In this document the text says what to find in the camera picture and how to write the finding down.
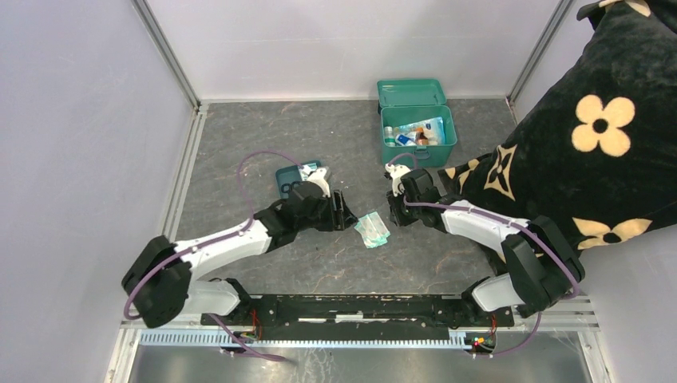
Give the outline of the black handled scissors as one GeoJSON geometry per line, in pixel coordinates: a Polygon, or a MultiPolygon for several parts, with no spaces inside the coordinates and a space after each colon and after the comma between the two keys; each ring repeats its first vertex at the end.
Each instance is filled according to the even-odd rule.
{"type": "Polygon", "coordinates": [[[285,183],[280,186],[280,193],[283,198],[287,198],[288,195],[300,185],[299,181],[293,181],[290,183],[285,183]]]}

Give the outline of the teal plastic tray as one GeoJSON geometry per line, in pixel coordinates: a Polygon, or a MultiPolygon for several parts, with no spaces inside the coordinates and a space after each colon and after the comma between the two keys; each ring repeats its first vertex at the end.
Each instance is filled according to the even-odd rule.
{"type": "MultiPolygon", "coordinates": [[[[308,163],[310,163],[310,162],[315,162],[315,161],[317,161],[317,162],[319,162],[319,163],[321,164],[321,162],[320,162],[319,160],[307,161],[307,162],[304,162],[304,163],[302,163],[302,164],[308,164],[308,163]]],[[[279,191],[279,197],[280,197],[280,199],[287,199],[287,198],[289,197],[289,195],[290,195],[290,194],[289,194],[287,198],[283,198],[283,197],[281,196],[281,193],[280,193],[280,186],[281,186],[282,184],[290,183],[290,182],[293,182],[293,181],[299,181],[299,182],[300,182],[300,185],[304,185],[304,186],[307,186],[308,184],[311,184],[311,182],[308,182],[308,181],[302,181],[301,175],[299,174],[299,166],[297,166],[297,165],[291,165],[291,166],[288,166],[288,167],[281,168],[281,169],[277,170],[277,171],[275,172],[275,181],[276,181],[276,185],[277,185],[277,188],[278,188],[278,191],[279,191]]]]}

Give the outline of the brown medicine bottle orange cap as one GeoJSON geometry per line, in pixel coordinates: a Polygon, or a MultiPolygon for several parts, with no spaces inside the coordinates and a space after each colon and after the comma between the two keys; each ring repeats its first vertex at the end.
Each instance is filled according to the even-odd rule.
{"type": "Polygon", "coordinates": [[[425,129],[417,128],[416,129],[416,145],[427,146],[428,144],[429,144],[429,140],[428,140],[427,136],[425,135],[425,129]]]}

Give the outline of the white blue ointment tube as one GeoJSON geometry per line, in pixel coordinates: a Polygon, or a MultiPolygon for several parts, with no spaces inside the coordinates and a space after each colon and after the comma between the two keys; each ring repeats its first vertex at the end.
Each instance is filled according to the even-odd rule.
{"type": "Polygon", "coordinates": [[[398,134],[395,137],[395,143],[398,146],[416,146],[418,134],[416,132],[409,132],[407,134],[398,134]]]}

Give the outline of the white pill bottle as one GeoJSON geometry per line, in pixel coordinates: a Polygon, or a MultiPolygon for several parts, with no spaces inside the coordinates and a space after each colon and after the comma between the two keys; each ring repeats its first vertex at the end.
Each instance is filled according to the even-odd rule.
{"type": "Polygon", "coordinates": [[[383,128],[383,137],[384,137],[384,143],[388,147],[396,147],[396,140],[395,140],[395,135],[394,135],[394,130],[391,126],[385,126],[383,128]]]}

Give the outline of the blue cotton swab packet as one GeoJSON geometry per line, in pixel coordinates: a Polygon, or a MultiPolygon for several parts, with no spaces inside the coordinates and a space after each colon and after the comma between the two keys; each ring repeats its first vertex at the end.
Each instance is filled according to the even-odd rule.
{"type": "Polygon", "coordinates": [[[407,137],[407,141],[403,141],[403,144],[410,141],[423,146],[446,144],[444,119],[441,116],[405,124],[397,127],[395,131],[395,136],[407,137]]]}

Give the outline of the teal bandage strips stack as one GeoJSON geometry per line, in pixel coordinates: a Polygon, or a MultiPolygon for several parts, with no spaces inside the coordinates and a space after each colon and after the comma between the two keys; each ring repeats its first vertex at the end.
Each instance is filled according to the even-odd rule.
{"type": "Polygon", "coordinates": [[[355,224],[354,229],[361,235],[362,241],[368,249],[385,245],[390,236],[390,231],[376,211],[361,217],[355,224]]]}

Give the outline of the green medicine kit box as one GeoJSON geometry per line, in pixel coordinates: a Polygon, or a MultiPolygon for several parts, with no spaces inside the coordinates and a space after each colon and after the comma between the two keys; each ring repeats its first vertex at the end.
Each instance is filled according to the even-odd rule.
{"type": "Polygon", "coordinates": [[[377,81],[382,163],[436,168],[446,164],[457,143],[441,82],[433,78],[377,81]]]}

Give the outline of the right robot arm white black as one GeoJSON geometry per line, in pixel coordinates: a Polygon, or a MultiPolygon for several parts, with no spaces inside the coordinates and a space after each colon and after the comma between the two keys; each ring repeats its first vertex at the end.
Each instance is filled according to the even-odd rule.
{"type": "Polygon", "coordinates": [[[399,227],[417,221],[465,237],[505,259],[505,272],[475,282],[461,295],[461,316],[480,326],[493,312],[515,306],[528,317],[575,298],[585,273],[557,225],[545,216],[518,219],[477,207],[456,195],[440,195],[422,168],[387,164],[392,183],[386,198],[399,227]]]}

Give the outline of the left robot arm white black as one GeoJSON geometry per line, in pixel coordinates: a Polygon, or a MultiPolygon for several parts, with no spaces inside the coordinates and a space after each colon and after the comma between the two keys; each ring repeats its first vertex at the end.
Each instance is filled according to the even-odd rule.
{"type": "Polygon", "coordinates": [[[231,282],[207,282],[206,274],[241,259],[263,255],[295,241],[301,231],[344,231],[358,222],[339,190],[325,192],[304,181],[286,199],[257,211],[235,227],[198,239],[150,239],[121,280],[128,320],[151,329],[180,314],[218,314],[245,323],[251,304],[231,282]]]}

